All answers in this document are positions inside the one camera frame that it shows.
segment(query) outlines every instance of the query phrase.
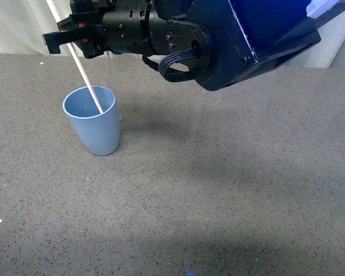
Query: white wall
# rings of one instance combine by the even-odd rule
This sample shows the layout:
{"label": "white wall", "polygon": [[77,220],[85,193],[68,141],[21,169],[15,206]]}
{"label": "white wall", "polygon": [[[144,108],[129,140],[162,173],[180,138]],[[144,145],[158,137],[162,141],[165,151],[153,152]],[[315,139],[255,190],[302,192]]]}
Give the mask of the white wall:
{"label": "white wall", "polygon": [[[54,2],[62,18],[68,17],[71,13],[69,0]],[[0,53],[49,55],[41,35],[57,30],[45,0],[0,0]],[[345,12],[323,26],[320,34],[322,42],[319,45],[289,64],[345,70]],[[66,46],[61,49],[63,54],[70,54]]]}

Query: gray countertop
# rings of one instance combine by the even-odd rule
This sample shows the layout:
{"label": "gray countertop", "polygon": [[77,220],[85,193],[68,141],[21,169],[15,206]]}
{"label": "gray countertop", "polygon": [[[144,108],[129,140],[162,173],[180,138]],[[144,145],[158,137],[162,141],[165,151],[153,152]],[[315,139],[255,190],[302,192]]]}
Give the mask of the gray countertop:
{"label": "gray countertop", "polygon": [[0,275],[345,275],[345,72],[209,92],[82,60],[118,100],[109,156],[63,113],[71,58],[0,55]]}

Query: plastic cup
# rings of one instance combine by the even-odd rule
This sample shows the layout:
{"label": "plastic cup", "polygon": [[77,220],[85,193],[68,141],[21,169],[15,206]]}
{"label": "plastic cup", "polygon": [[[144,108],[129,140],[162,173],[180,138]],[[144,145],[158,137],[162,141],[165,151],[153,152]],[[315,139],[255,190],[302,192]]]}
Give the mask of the plastic cup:
{"label": "plastic cup", "polygon": [[74,90],[63,109],[83,144],[95,155],[105,156],[119,145],[120,124],[115,94],[103,86],[93,86],[102,106],[100,114],[87,86]]}

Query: cup rim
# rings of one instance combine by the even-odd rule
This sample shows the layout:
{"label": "cup rim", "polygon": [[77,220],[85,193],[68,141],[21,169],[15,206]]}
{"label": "cup rim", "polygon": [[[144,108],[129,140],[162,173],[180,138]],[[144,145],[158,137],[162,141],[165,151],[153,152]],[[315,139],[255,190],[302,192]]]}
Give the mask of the cup rim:
{"label": "cup rim", "polygon": [[92,87],[100,87],[100,88],[103,88],[103,89],[106,89],[106,90],[110,91],[111,94],[112,94],[113,97],[114,97],[114,101],[112,102],[111,106],[110,106],[107,110],[104,110],[103,113],[100,113],[100,114],[97,114],[97,115],[91,116],[91,117],[78,117],[78,116],[75,116],[75,115],[73,115],[73,114],[70,114],[70,113],[65,109],[65,102],[66,102],[66,100],[68,99],[68,97],[70,97],[71,95],[73,95],[73,94],[76,93],[77,91],[79,91],[79,90],[81,90],[81,89],[84,89],[84,88],[87,88],[87,89],[88,89],[87,86],[83,86],[83,87],[80,87],[80,88],[75,89],[74,91],[70,92],[70,93],[68,94],[68,96],[65,97],[65,99],[64,99],[64,101],[63,101],[63,110],[64,110],[64,112],[66,113],[66,115],[68,115],[68,116],[70,116],[70,117],[72,117],[72,118],[77,118],[77,119],[84,119],[84,120],[86,120],[86,119],[97,118],[97,117],[99,117],[99,116],[105,114],[106,112],[108,112],[111,108],[113,108],[113,106],[115,105],[115,102],[116,102],[116,96],[115,96],[114,92],[112,92],[111,89],[109,89],[109,88],[107,88],[107,87],[105,87],[105,86],[101,86],[101,85],[92,85]]}

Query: white stick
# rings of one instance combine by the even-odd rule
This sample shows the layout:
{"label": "white stick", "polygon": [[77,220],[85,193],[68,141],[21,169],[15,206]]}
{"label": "white stick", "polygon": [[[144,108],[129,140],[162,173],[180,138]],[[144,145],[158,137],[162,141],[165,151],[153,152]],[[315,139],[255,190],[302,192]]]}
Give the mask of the white stick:
{"label": "white stick", "polygon": [[[49,6],[49,8],[50,8],[50,10],[51,10],[51,12],[52,12],[53,17],[54,17],[55,20],[56,20],[56,22],[61,21],[62,19],[61,19],[61,17],[60,17],[60,14],[59,14],[59,12],[58,12],[58,9],[56,8],[56,6],[55,6],[53,0],[46,0],[46,2],[47,2],[47,5]],[[96,96],[96,94],[95,94],[95,92],[94,92],[94,90],[93,90],[93,87],[92,87],[92,85],[91,85],[91,83],[90,83],[90,80],[89,80],[87,74],[86,74],[86,71],[85,71],[85,69],[83,68],[82,63],[81,63],[81,61],[79,60],[79,56],[77,55],[77,53],[76,53],[76,51],[75,51],[74,43],[68,43],[67,45],[68,45],[68,47],[69,47],[69,50],[70,50],[70,52],[71,52],[71,55],[73,56],[73,59],[74,59],[76,65],[78,66],[78,69],[79,69],[80,73],[82,74],[83,79],[85,80],[85,83],[87,84],[88,89],[89,89],[90,92],[91,92],[92,98],[93,98],[95,104],[97,105],[98,111],[99,111],[100,113],[103,113],[104,111],[102,110],[102,107],[101,107],[101,105],[99,104],[98,98],[97,98],[97,96]]]}

